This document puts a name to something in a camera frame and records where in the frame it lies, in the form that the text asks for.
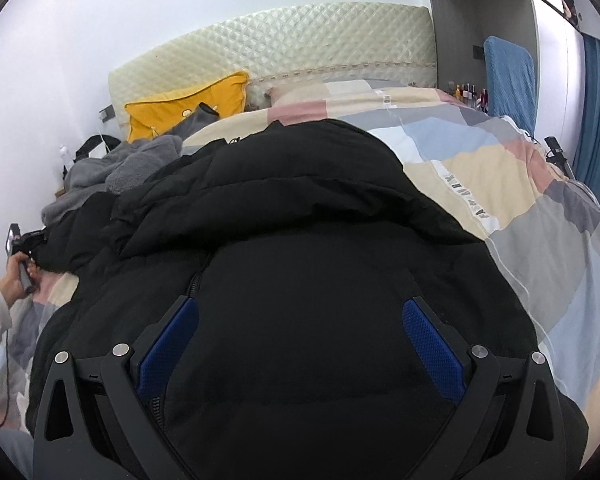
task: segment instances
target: blue gripper pad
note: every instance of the blue gripper pad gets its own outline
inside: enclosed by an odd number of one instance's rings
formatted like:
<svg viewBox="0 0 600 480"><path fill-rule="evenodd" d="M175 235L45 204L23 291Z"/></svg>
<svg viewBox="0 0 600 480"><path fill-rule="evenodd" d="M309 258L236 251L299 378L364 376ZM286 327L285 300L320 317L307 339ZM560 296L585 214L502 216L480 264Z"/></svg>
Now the blue gripper pad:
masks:
<svg viewBox="0 0 600 480"><path fill-rule="evenodd" d="M402 308L402 327L440 396L458 405L465 390L460 361L413 300Z"/></svg>
<svg viewBox="0 0 600 480"><path fill-rule="evenodd" d="M160 397L200 320L198 303L185 301L164 327L138 367L136 393L142 402Z"/></svg>

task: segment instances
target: blue textured pad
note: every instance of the blue textured pad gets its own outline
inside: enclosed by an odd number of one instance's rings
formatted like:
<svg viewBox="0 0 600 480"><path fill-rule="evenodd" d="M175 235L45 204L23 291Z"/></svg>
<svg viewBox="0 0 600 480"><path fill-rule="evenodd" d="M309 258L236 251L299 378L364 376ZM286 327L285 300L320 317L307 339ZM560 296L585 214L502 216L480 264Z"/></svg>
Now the blue textured pad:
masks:
<svg viewBox="0 0 600 480"><path fill-rule="evenodd" d="M198 328L199 319L196 300L185 301L142 359L136 388L142 402L164 393L173 369Z"/></svg>
<svg viewBox="0 0 600 480"><path fill-rule="evenodd" d="M438 393L457 405L465 390L460 361L413 300L402 308L402 327Z"/></svg>
<svg viewBox="0 0 600 480"><path fill-rule="evenodd" d="M489 115L508 115L532 136L536 129L536 69L528 50L490 36L484 42Z"/></svg>

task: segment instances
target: headboard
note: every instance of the headboard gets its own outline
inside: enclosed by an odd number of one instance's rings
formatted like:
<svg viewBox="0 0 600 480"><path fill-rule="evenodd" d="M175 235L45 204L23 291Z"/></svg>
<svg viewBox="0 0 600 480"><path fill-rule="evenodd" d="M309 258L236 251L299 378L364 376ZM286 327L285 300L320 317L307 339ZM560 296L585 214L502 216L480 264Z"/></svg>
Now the headboard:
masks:
<svg viewBox="0 0 600 480"><path fill-rule="evenodd" d="M436 43L426 7L369 2L263 10L185 34L109 74L116 117L126 103L246 70L248 108L274 85L312 79L390 79L436 85Z"/></svg>

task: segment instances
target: metal screw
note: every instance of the metal screw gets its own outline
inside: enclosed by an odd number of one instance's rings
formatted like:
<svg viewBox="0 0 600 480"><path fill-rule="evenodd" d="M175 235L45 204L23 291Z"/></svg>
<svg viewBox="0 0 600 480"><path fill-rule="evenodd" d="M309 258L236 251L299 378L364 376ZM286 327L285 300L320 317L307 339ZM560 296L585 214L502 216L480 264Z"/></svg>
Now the metal screw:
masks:
<svg viewBox="0 0 600 480"><path fill-rule="evenodd" d="M56 354L56 363L61 365L62 363L66 362L66 360L68 358L69 358L69 352L65 352L64 350L61 352L58 352Z"/></svg>
<svg viewBox="0 0 600 480"><path fill-rule="evenodd" d="M126 355L127 352L129 352L129 345L126 343L118 343L113 347L112 352L113 355L115 355L116 357L122 357L123 355Z"/></svg>
<svg viewBox="0 0 600 480"><path fill-rule="evenodd" d="M534 362L536 364L539 364L539 365L543 365L544 362L546 361L544 354L542 354L541 352L533 352L531 354L531 358L534 360Z"/></svg>
<svg viewBox="0 0 600 480"><path fill-rule="evenodd" d="M487 357L489 351L482 345L476 345L471 348L471 353L477 358L482 359L483 357Z"/></svg>

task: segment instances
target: cable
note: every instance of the cable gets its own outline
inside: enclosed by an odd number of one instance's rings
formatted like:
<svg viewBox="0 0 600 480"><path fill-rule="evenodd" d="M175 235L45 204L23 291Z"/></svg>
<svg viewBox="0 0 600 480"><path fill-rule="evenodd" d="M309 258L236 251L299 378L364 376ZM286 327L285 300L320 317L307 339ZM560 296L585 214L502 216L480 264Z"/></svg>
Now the cable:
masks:
<svg viewBox="0 0 600 480"><path fill-rule="evenodd" d="M2 422L0 423L0 428L4 426L4 423L7 422L7 417L9 416L9 404L10 404L10 394L9 394L9 331L6 332L6 338L4 340L4 357L7 361L7 409L4 410L4 417L2 418Z"/></svg>

